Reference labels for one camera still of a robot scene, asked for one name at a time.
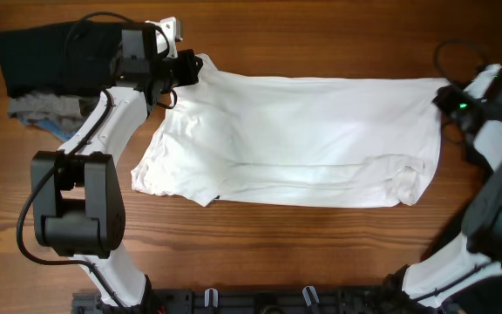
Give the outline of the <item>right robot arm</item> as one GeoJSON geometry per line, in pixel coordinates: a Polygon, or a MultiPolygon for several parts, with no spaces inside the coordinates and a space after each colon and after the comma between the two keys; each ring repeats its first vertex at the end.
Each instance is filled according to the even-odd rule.
{"type": "Polygon", "coordinates": [[[466,206],[458,234],[374,294],[374,305],[388,313],[435,313],[449,297],[502,277],[502,66],[486,66],[468,85],[446,86],[434,102],[492,173],[466,206]]]}

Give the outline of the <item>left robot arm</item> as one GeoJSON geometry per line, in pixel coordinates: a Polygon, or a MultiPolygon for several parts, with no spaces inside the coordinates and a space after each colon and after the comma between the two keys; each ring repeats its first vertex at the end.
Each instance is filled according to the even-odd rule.
{"type": "Polygon", "coordinates": [[[19,251],[34,263],[78,265],[98,288],[92,305],[75,297],[72,312],[162,313],[163,302],[123,244],[126,209],[116,164],[164,94],[194,85],[203,66],[178,51],[180,21],[126,22],[99,103],[77,133],[31,161],[31,194],[17,221],[19,251]]]}

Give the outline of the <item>white t-shirt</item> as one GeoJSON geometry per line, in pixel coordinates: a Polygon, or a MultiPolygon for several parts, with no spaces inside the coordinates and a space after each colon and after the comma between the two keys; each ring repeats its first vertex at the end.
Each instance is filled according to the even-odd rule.
{"type": "Polygon", "coordinates": [[[177,89],[132,188],[206,206],[415,204],[440,155],[441,78],[248,77],[206,58],[177,89]]]}

